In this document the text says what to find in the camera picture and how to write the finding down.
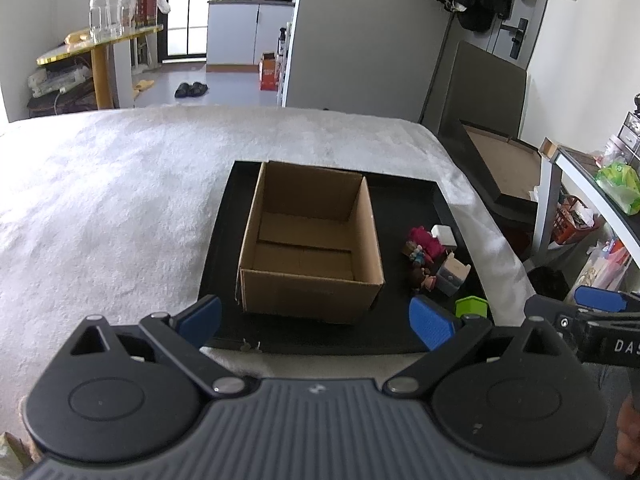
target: door handle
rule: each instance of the door handle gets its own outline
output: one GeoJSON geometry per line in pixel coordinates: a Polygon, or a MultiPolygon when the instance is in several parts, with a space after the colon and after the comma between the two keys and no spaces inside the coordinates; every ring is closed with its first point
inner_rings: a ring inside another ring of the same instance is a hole
{"type": "Polygon", "coordinates": [[[520,49],[522,48],[522,41],[524,40],[524,35],[527,33],[527,27],[529,26],[529,20],[525,18],[520,19],[520,23],[517,27],[512,27],[511,25],[505,25],[502,23],[500,25],[500,30],[506,30],[508,33],[513,34],[513,46],[511,47],[510,57],[513,59],[518,59],[520,55],[520,49]]]}

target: white toy block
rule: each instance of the white toy block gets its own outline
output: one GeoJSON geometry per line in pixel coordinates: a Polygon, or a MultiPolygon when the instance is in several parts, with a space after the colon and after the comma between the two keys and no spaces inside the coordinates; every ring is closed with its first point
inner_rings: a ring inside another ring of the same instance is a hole
{"type": "Polygon", "coordinates": [[[453,231],[448,225],[434,225],[431,235],[437,238],[447,251],[455,251],[458,248],[453,231]]]}

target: pink toy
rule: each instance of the pink toy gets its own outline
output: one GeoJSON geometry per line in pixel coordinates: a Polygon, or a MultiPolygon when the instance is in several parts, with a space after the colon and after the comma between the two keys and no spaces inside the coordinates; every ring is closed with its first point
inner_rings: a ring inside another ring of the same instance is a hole
{"type": "Polygon", "coordinates": [[[444,252],[443,245],[437,238],[431,236],[424,226],[414,227],[409,232],[409,240],[416,245],[422,246],[424,252],[426,252],[432,259],[436,259],[444,252]]]}

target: green toy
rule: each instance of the green toy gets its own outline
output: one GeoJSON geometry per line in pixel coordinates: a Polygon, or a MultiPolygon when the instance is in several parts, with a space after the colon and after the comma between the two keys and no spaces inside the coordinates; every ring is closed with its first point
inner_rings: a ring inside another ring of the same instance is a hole
{"type": "Polygon", "coordinates": [[[456,301],[456,317],[462,317],[464,314],[478,314],[478,316],[486,317],[489,304],[486,300],[477,296],[467,296],[456,301]]]}

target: cardboard box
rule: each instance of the cardboard box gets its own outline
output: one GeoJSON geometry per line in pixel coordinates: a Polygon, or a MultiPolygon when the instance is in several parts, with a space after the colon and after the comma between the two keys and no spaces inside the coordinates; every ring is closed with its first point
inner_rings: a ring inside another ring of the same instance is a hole
{"type": "Polygon", "coordinates": [[[246,312],[355,323],[384,283],[367,180],[263,163],[239,279],[246,312]]]}
{"type": "Polygon", "coordinates": [[[260,90],[277,90],[276,55],[274,52],[262,54],[260,60],[260,90]]]}
{"type": "Polygon", "coordinates": [[[438,140],[494,218],[533,227],[538,203],[529,191],[540,183],[541,163],[535,147],[463,121],[451,121],[438,140]]]}

